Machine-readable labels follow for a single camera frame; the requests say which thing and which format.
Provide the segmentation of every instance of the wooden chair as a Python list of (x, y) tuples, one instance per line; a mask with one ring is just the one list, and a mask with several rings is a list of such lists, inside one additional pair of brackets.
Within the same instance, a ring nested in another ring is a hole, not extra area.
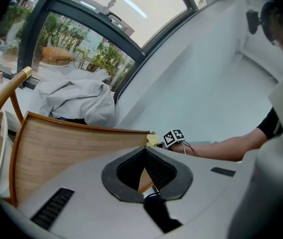
[[(10, 97), (21, 122), (13, 143), (9, 168), (10, 202), (14, 206), (72, 164), (146, 145), (148, 131), (81, 125), (31, 112), (23, 118), (15, 89), (28, 78), (30, 72), (30, 68), (24, 69), (0, 91), (0, 109)], [(151, 186), (152, 181), (144, 170), (139, 192)]]

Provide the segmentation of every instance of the gray fabric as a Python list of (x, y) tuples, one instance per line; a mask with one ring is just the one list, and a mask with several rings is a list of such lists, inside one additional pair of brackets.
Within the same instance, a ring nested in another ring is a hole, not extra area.
[(88, 125), (112, 126), (113, 94), (98, 80), (42, 82), (34, 89), (29, 110), (53, 118), (85, 119)]

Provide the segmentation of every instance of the person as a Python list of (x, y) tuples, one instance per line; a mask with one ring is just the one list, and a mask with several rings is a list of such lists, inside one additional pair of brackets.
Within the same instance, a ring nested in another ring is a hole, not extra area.
[[(261, 17), (258, 12), (249, 10), (246, 13), (248, 27), (251, 34), (255, 34), (259, 25), (273, 45), (283, 51), (283, 13), (274, 2), (267, 2), (262, 7)], [(210, 145), (192, 145), (192, 149), (199, 157), (240, 161), (249, 150), (260, 148), (267, 140), (283, 133), (279, 118), (272, 108), (266, 118), (251, 132), (243, 136), (232, 137), (222, 142)], [(190, 147), (183, 144), (174, 144), (170, 150), (193, 155)]]

